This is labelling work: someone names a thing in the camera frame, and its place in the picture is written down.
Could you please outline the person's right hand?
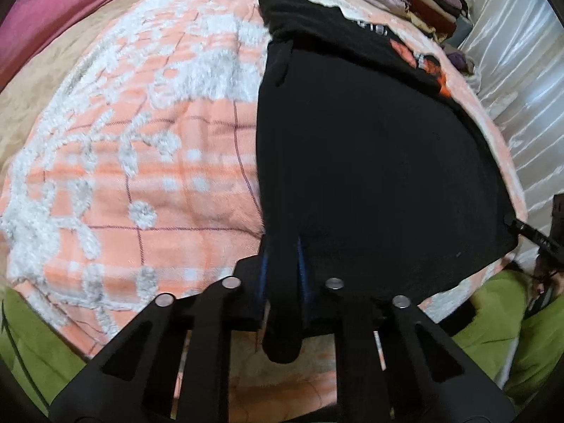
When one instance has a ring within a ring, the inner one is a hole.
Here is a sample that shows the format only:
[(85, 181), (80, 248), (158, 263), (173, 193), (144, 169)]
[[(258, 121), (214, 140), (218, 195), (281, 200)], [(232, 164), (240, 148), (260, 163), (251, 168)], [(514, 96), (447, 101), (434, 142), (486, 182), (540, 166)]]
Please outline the person's right hand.
[(538, 255), (533, 273), (533, 301), (529, 312), (536, 314), (563, 294), (563, 269), (552, 258)]

